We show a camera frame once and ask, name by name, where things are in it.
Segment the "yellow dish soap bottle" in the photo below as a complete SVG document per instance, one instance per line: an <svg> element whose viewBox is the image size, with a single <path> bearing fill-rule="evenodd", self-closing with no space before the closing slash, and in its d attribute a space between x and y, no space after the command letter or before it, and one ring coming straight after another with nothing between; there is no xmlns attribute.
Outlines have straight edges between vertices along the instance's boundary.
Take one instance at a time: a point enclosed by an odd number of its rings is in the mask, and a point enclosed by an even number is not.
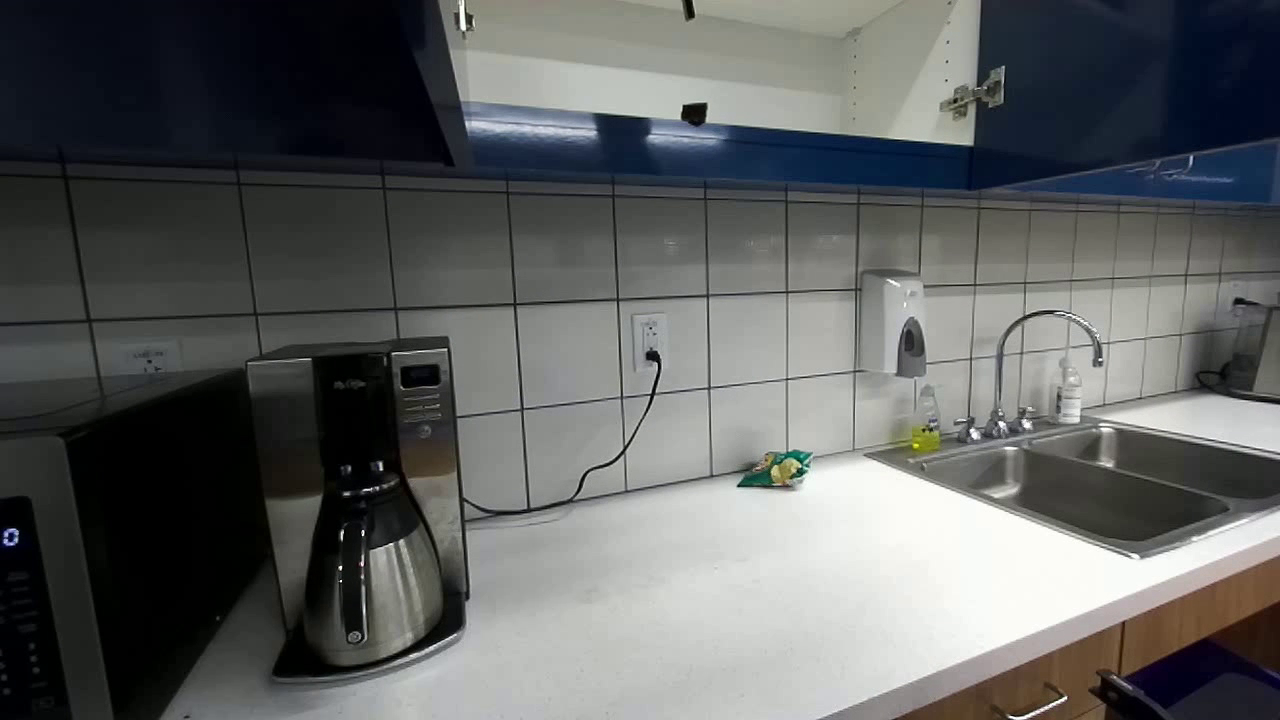
<svg viewBox="0 0 1280 720"><path fill-rule="evenodd" d="M909 423L909 453L914 456L927 456L945 448L945 434L942 434L942 400L934 385L916 389L914 400L914 423Z"/></svg>

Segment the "blue bin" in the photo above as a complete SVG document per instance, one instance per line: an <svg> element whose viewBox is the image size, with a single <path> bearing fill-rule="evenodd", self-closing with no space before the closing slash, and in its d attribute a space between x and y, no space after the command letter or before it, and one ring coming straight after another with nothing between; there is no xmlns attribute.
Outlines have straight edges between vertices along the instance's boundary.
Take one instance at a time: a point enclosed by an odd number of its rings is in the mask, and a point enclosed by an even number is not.
<svg viewBox="0 0 1280 720"><path fill-rule="evenodd" d="M1099 674L1104 720L1280 720L1280 678L1217 641L1180 647L1142 674Z"/></svg>

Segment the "white soap bottle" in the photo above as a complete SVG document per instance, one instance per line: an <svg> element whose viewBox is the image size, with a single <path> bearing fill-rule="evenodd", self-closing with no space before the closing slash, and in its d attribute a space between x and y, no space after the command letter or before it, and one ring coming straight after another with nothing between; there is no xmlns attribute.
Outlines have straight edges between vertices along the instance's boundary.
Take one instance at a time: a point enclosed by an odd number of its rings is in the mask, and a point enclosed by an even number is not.
<svg viewBox="0 0 1280 720"><path fill-rule="evenodd" d="M1055 411L1055 423L1080 423L1080 411L1085 411L1085 389L1067 355L1060 355L1052 411Z"/></svg>

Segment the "black microwave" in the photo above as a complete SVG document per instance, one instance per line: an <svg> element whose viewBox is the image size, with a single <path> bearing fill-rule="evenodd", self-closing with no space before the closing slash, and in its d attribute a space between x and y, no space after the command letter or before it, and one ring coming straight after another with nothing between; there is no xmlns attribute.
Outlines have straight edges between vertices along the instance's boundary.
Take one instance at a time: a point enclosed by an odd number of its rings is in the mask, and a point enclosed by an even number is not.
<svg viewBox="0 0 1280 720"><path fill-rule="evenodd" d="M264 569L239 374L0 430L0 720L161 720Z"/></svg>

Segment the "green snack packet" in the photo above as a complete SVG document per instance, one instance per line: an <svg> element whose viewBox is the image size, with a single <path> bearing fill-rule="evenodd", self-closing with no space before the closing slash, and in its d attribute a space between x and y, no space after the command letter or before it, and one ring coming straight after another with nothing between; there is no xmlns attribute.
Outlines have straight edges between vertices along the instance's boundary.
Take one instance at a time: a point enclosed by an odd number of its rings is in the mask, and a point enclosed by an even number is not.
<svg viewBox="0 0 1280 720"><path fill-rule="evenodd" d="M741 489L800 489L813 470L807 448L766 453L745 476Z"/></svg>

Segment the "snickers bar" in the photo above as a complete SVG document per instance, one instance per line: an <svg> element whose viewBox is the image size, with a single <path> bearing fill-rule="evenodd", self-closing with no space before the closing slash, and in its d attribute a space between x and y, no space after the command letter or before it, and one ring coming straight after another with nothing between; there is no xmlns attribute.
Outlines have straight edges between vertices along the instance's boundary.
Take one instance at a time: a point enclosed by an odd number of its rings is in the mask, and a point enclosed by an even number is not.
<svg viewBox="0 0 1280 720"><path fill-rule="evenodd" d="M705 124L709 124L709 105L705 105L705 100L685 105L685 110L681 110L681 122L692 124L692 128L705 128Z"/></svg>

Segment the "stainless steel double sink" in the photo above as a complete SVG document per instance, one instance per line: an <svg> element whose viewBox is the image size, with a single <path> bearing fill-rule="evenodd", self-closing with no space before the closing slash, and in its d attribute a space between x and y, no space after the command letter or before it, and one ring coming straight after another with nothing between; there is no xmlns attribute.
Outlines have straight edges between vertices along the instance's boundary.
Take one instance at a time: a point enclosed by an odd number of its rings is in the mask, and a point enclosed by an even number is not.
<svg viewBox="0 0 1280 720"><path fill-rule="evenodd" d="M1091 423L886 464L1120 558L1155 558L1280 506L1280 456Z"/></svg>

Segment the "silver coffee maker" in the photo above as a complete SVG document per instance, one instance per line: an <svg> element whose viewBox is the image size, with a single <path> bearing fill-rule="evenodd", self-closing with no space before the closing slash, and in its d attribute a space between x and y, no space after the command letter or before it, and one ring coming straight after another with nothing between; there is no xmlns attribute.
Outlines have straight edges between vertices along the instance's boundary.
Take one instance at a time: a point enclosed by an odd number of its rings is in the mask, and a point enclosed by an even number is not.
<svg viewBox="0 0 1280 720"><path fill-rule="evenodd" d="M291 343L247 368L279 681L344 681L466 635L451 343Z"/></svg>

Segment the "white soap dispenser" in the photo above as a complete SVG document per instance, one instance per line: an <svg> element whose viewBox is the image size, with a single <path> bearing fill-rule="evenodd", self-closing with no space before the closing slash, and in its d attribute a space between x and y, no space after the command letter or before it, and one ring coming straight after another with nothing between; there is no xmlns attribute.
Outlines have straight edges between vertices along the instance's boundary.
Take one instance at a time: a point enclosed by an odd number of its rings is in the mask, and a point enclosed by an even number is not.
<svg viewBox="0 0 1280 720"><path fill-rule="evenodd" d="M864 281L860 365L876 377L924 377L927 374L924 281L920 277L872 273Z"/></svg>

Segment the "steel coffee carafe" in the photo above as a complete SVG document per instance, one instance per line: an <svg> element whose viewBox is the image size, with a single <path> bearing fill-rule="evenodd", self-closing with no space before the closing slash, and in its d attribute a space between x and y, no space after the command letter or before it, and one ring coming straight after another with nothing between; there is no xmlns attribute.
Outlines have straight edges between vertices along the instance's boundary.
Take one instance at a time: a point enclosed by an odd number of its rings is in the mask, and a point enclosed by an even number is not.
<svg viewBox="0 0 1280 720"><path fill-rule="evenodd" d="M407 479L344 464L320 501L306 579L306 641L333 668L383 663L443 617L443 573Z"/></svg>

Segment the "white wall outlet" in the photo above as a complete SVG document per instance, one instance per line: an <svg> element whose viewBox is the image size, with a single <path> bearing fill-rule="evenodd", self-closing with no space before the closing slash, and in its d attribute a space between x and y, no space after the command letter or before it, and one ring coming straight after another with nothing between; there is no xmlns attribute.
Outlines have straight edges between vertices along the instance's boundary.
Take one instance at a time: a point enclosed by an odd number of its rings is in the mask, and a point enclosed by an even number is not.
<svg viewBox="0 0 1280 720"><path fill-rule="evenodd" d="M670 319L666 315L637 315L633 319L633 362L650 368L654 362L670 355Z"/></svg>
<svg viewBox="0 0 1280 720"><path fill-rule="evenodd" d="M180 354L172 343L139 343L127 354L127 374L136 379L172 377L180 368Z"/></svg>

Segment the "wooden lower cabinet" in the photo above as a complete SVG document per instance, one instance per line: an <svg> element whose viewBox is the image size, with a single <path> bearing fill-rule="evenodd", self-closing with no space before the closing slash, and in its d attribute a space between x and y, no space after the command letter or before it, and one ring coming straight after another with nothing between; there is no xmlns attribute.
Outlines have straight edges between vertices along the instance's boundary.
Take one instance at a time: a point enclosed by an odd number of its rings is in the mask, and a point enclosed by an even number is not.
<svg viewBox="0 0 1280 720"><path fill-rule="evenodd" d="M968 685L903 720L1099 720L1088 691L1099 674L1143 674L1195 641L1246 644L1246 631L1274 631L1280 612L1280 562L1180 591L1085 641Z"/></svg>

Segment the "blue upper cupboard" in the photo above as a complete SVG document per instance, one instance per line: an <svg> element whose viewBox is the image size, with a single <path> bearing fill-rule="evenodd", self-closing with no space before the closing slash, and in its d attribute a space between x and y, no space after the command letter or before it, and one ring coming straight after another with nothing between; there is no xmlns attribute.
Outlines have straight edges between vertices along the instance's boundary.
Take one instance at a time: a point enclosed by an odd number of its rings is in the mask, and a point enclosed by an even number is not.
<svg viewBox="0 0 1280 720"><path fill-rule="evenodd" d="M1268 203L1277 0L0 0L0 151Z"/></svg>

